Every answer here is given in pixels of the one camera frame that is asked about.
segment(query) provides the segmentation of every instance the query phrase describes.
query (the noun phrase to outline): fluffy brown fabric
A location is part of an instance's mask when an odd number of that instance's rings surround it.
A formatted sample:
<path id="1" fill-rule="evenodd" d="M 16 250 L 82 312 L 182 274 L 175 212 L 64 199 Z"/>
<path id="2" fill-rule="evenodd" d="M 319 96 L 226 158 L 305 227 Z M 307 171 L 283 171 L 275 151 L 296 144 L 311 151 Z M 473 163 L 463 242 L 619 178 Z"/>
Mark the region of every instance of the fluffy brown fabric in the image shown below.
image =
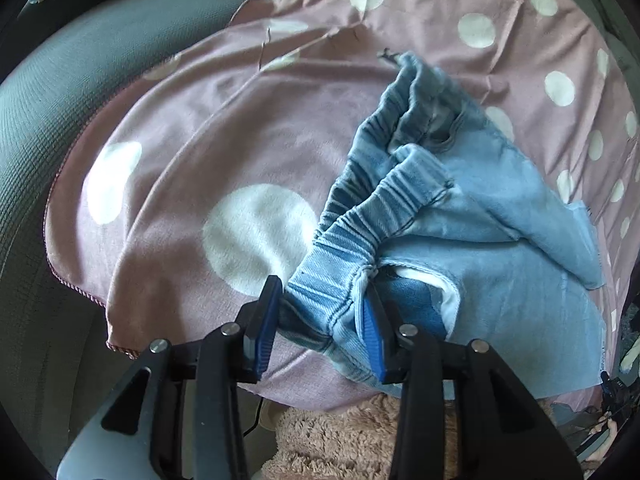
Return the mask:
<path id="1" fill-rule="evenodd" d="M 550 416 L 550 405 L 540 405 Z M 278 452 L 262 466 L 266 480 L 386 480 L 398 429 L 398 399 L 378 395 L 344 413 L 290 408 L 276 426 Z M 457 475 L 458 428 L 446 403 L 445 478 Z"/>

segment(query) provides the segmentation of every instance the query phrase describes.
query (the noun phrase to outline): silver screw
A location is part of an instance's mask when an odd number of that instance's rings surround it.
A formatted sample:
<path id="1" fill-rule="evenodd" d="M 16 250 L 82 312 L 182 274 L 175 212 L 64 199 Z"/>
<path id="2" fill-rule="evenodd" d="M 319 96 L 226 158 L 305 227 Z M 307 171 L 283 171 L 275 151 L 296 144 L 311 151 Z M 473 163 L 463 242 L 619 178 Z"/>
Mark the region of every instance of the silver screw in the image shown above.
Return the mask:
<path id="1" fill-rule="evenodd" d="M 164 352 L 169 346 L 169 342 L 166 339 L 154 339 L 149 345 L 149 349 L 154 354 L 159 354 L 160 352 Z"/>
<path id="2" fill-rule="evenodd" d="M 240 332 L 240 325 L 238 325 L 238 323 L 225 323 L 222 326 L 222 329 L 220 329 L 220 332 L 222 332 L 222 335 L 236 335 L 238 332 Z"/>
<path id="3" fill-rule="evenodd" d="M 404 337 L 413 337 L 418 333 L 418 327 L 409 323 L 400 325 L 400 335 Z"/>
<path id="4" fill-rule="evenodd" d="M 486 354 L 489 351 L 489 343 L 487 341 L 482 341 L 482 339 L 474 339 L 471 342 L 471 348 L 476 353 Z"/>

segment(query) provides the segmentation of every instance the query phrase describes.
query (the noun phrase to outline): pink blanket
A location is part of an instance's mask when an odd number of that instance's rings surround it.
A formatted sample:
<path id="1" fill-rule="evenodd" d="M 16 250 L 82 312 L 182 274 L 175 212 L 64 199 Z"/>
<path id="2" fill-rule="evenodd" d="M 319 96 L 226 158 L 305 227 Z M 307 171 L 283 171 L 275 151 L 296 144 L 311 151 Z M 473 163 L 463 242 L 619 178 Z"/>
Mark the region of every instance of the pink blanket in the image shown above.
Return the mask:
<path id="1" fill-rule="evenodd" d="M 376 58 L 385 47 L 446 70 L 565 202 L 591 209 L 612 367 L 640 246 L 637 123 L 571 0 L 254 0 L 145 73 L 79 136 L 46 215 L 51 267 L 106 307 L 112 348 L 201 338 L 267 274 L 293 273 L 357 125 L 394 78 Z M 264 379 L 250 388 L 304 409 L 370 396 L 281 338 Z"/>

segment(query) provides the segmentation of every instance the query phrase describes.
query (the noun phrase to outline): denim pants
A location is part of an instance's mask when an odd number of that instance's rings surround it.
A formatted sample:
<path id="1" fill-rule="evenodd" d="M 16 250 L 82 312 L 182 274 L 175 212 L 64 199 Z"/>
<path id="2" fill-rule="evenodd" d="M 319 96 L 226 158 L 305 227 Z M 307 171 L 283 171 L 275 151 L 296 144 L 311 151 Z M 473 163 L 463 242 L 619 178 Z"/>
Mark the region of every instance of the denim pants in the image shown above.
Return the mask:
<path id="1" fill-rule="evenodd" d="M 594 228 L 441 70 L 398 57 L 358 128 L 313 247 L 286 287 L 280 331 L 383 391 L 362 341 L 370 280 L 404 320 L 487 340 L 535 397 L 600 383 L 604 284 Z"/>

